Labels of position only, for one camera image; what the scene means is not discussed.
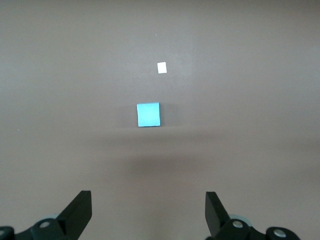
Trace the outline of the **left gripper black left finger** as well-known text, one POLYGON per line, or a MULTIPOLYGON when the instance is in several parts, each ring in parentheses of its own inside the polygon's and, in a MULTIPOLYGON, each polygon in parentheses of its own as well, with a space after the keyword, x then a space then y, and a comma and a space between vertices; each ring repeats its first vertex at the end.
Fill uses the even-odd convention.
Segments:
POLYGON ((92 193, 82 190, 56 217, 45 218, 16 233, 0 226, 0 240, 78 240, 92 217, 92 193))

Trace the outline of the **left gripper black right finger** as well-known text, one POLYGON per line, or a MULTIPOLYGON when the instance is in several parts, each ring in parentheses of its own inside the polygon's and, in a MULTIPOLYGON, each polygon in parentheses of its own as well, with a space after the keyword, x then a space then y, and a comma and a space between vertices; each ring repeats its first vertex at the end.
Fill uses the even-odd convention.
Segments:
POLYGON ((229 215, 216 192, 205 193, 205 220, 210 232, 206 240, 300 240, 293 231, 271 226, 264 233, 239 215, 229 215))

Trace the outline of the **blue cube block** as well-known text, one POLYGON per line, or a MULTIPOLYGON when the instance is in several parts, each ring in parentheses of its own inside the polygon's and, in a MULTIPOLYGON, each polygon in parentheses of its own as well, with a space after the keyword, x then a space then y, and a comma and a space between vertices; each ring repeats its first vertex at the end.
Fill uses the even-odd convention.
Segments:
POLYGON ((139 103, 136 109, 138 127, 159 127, 161 125, 159 102, 139 103))

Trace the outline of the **brown table cover sheet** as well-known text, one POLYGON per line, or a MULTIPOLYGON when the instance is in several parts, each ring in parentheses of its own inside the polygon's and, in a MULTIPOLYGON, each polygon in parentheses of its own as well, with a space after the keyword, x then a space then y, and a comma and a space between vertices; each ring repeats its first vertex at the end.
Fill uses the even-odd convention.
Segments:
POLYGON ((82 190, 80 240, 205 240, 209 191, 320 240, 320 0, 0 0, 0 226, 82 190))

